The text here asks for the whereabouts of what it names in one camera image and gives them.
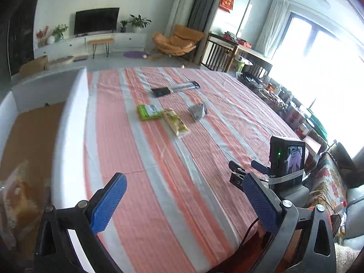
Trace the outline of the bread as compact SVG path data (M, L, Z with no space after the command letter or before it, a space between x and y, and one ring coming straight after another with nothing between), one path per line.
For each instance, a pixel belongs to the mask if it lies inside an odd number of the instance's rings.
M1 238L13 249L39 223L42 201L31 182L29 162L24 160L1 182Z

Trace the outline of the beige rice cracker packet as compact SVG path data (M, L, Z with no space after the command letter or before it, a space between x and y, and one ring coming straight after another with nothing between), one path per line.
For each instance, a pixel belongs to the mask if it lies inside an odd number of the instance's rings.
M190 129L185 125L174 110L165 109L161 112L161 115L177 138L182 138L190 133Z

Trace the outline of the green snack packet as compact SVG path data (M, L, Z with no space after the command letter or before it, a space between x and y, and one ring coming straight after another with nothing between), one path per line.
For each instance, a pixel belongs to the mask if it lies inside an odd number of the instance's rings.
M137 110L142 121L162 118L162 114L154 105L141 104L137 106Z

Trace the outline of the long black snack packet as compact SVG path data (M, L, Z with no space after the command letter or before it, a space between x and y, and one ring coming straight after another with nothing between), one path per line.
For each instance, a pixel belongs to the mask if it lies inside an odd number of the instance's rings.
M156 97L163 97L175 92L181 92L190 89L199 89L200 85L196 81L189 81L187 83L176 84L173 86L166 86L163 88L152 88L152 94Z

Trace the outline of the floral sofa cushion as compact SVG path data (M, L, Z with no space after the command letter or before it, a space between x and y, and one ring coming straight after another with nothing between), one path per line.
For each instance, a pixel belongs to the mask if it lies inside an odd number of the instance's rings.
M323 152L316 168L308 177L310 195L306 207L321 204L329 215L338 215L336 237L344 238L347 209L347 187L341 176L339 165L327 151Z

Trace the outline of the silver triangular snack packet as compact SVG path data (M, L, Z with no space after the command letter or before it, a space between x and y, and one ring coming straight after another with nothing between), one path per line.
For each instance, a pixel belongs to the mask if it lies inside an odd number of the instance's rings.
M208 114L205 103L192 105L188 107L188 111L192 115L192 118L195 122L199 122Z

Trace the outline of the striped pink grey tablecloth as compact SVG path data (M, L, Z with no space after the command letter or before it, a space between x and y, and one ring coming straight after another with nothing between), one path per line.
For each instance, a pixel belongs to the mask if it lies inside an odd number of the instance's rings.
M156 98L151 89L196 81L199 89ZM230 183L229 161L246 171L268 163L271 136L295 137L253 92L225 73L187 68L120 68L88 73L85 187L111 176L128 186L100 237L124 272L207 272L229 258L256 218ZM205 103L195 122L188 107ZM174 110L190 133L177 138L137 106Z

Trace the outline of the dark wooden side table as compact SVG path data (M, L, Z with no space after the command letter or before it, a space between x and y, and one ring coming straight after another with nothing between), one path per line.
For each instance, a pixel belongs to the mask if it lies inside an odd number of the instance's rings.
M209 33L200 65L212 71L227 73L238 62L245 62L243 71L261 78L268 76L273 61L259 52L215 33Z

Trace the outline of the white sheer curtain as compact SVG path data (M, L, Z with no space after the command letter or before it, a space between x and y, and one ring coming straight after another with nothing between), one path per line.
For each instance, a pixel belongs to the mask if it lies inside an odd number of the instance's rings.
M272 58L289 18L289 0L273 0L262 32L254 46L255 50L267 58Z

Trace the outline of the cardboard box on floor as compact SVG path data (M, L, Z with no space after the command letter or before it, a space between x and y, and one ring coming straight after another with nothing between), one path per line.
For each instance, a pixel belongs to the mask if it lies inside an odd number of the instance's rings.
M19 75L21 78L31 76L35 73L45 70L45 66L48 63L47 56L41 56L23 64L19 69Z

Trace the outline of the orange lounge chair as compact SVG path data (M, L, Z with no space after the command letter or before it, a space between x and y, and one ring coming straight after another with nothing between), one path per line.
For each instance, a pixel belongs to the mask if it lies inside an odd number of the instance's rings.
M193 51L203 38L203 32L176 24L171 36L167 37L160 32L155 32L152 40L155 47L162 53L179 57Z

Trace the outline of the purple round floor mat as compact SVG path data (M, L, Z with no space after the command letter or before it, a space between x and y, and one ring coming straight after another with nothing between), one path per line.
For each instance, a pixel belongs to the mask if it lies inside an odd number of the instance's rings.
M123 54L123 56L132 59L143 59L147 57L147 54L141 51L127 51Z

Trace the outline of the wooden stool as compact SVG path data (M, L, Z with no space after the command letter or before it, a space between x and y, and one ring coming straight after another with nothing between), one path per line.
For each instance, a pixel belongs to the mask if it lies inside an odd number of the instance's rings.
M91 40L88 42L90 46L92 46L92 57L95 57L97 46L104 45L106 49L106 56L109 56L110 53L110 44L114 43L114 38L105 38L105 39L99 39L99 40Z

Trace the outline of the red flower vase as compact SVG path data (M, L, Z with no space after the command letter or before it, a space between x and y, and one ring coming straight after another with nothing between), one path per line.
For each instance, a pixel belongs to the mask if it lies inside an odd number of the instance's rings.
M36 38L38 40L38 47L39 48L46 45L46 39L47 39L48 31L49 31L49 26L45 25L42 29L39 29L36 32Z

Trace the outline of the white floor air conditioner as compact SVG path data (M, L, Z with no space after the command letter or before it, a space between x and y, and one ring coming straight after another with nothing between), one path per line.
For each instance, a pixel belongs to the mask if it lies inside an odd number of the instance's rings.
M187 26L195 0L174 0L164 35L172 35L175 25Z

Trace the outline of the grey curtain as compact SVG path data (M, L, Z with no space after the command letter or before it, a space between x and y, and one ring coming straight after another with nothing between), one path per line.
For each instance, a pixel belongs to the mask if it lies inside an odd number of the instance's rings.
M220 0L195 0L193 4L187 27L203 32L204 34L203 39L198 42L195 50L188 55L189 59L195 64L200 63L204 53L207 37L217 12L219 1Z

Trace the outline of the white tv cabinet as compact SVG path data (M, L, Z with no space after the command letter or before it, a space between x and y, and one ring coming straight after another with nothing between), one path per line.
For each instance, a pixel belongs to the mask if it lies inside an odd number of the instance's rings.
M56 43L38 47L34 58L47 56L50 61L68 56L95 56L112 52L144 51L146 33L109 33L89 35L60 40Z

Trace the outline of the green potted plant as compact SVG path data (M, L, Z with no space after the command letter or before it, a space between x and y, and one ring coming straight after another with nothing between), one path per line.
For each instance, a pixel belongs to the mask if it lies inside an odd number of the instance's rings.
M149 18L142 17L141 15L130 14L129 23L135 33L140 33L143 29L151 25L152 21Z

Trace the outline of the black television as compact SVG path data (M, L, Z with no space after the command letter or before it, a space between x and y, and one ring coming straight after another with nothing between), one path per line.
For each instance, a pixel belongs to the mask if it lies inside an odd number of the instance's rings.
M100 8L78 11L75 14L75 36L100 31L115 31L120 8Z

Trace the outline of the red wall calendar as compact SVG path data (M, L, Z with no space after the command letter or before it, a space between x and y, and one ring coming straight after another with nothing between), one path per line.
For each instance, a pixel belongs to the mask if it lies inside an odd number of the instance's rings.
M234 0L220 0L219 9L230 13L233 10Z

